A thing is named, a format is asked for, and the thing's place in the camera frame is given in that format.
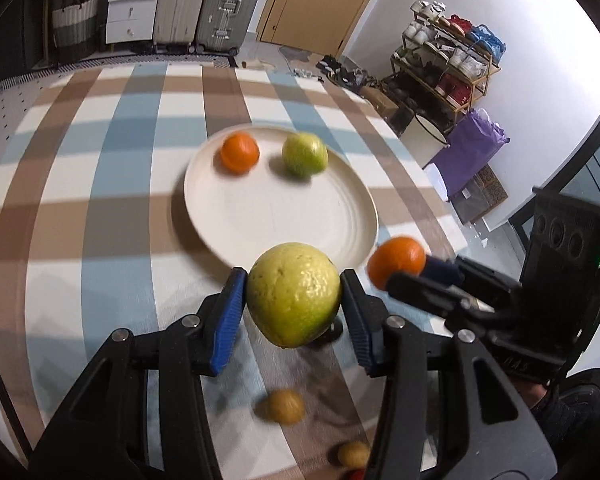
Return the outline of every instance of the checkered tablecloth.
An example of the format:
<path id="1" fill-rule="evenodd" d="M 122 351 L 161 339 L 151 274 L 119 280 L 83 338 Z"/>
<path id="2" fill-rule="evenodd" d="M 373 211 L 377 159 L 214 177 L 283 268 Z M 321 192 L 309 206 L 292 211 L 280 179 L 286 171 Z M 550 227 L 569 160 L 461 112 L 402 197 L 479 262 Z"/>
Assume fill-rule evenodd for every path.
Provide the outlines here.
<path id="1" fill-rule="evenodd" d="M 163 329 L 221 288 L 228 269 L 190 224 L 184 169 L 207 137 L 251 122 L 315 132 L 343 155 L 376 202 L 379 242 L 408 234 L 437 256 L 466 244 L 400 140 L 336 86 L 176 63 L 64 76 L 26 113 L 0 163 L 0 372 L 33 445 L 112 330 Z M 421 329 L 437 326 L 383 297 Z M 152 375 L 150 453 L 159 466 L 156 386 Z M 290 428 L 253 413 L 281 386 L 307 404 Z M 382 388 L 356 365 L 346 336 L 322 351 L 283 351 L 245 312 L 231 363 L 204 382 L 224 478 L 339 478 L 327 452 L 371 441 Z M 0 437 L 20 454 L 1 410 Z"/>

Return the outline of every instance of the cardboard box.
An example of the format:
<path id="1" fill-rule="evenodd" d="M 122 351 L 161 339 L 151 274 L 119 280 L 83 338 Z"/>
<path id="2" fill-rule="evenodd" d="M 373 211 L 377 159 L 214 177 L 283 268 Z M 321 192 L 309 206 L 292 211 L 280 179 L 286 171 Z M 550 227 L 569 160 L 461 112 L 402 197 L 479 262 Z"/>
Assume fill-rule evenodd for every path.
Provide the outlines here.
<path id="1" fill-rule="evenodd" d="M 376 109 L 376 112 L 378 112 L 378 115 L 380 115 L 386 121 L 391 119 L 393 114 L 395 114 L 398 109 L 398 105 L 391 101 L 391 99 L 384 95 L 378 88 L 363 86 L 360 89 L 360 97 L 363 97 L 369 101 L 373 108 Z"/>
<path id="2" fill-rule="evenodd" d="M 508 197 L 502 184 L 487 164 L 451 200 L 463 224 L 476 222 Z"/>

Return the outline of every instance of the white plate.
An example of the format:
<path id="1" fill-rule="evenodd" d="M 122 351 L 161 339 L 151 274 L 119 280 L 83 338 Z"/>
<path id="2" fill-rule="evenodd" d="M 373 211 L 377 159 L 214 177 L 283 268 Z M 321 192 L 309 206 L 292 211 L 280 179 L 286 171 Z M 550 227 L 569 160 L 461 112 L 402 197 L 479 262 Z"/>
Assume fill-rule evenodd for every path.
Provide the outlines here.
<path id="1" fill-rule="evenodd" d="M 230 174 L 218 150 L 227 135 L 248 132 L 260 160 L 247 174 Z M 375 247 L 378 214 L 368 189 L 332 150 L 329 167 L 307 181 L 282 162 L 289 130 L 234 126 L 200 146 L 184 179 L 189 217 L 206 246 L 230 267 L 250 270 L 266 250 L 303 242 L 323 251 L 339 271 L 360 266 Z"/>

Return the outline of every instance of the purple bag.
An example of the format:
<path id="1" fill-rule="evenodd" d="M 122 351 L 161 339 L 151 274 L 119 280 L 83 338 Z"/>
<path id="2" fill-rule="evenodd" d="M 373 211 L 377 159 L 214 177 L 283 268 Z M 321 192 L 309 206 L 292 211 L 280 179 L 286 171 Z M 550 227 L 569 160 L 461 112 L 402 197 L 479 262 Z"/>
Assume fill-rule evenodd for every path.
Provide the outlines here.
<path id="1" fill-rule="evenodd" d="M 449 134 L 449 147 L 440 150 L 432 160 L 449 196 L 460 191 L 510 140 L 501 127 L 485 116 L 469 110 Z"/>

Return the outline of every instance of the silver suitcase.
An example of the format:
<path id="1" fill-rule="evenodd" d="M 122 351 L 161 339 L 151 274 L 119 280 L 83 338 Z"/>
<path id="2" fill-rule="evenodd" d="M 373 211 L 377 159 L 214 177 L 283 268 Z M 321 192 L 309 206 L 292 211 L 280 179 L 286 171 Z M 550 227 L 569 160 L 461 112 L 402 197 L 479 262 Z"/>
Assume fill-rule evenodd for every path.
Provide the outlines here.
<path id="1" fill-rule="evenodd" d="M 196 30 L 196 52 L 238 54 L 257 1 L 203 0 Z"/>
<path id="2" fill-rule="evenodd" d="M 154 43 L 192 43 L 202 0 L 158 0 Z"/>

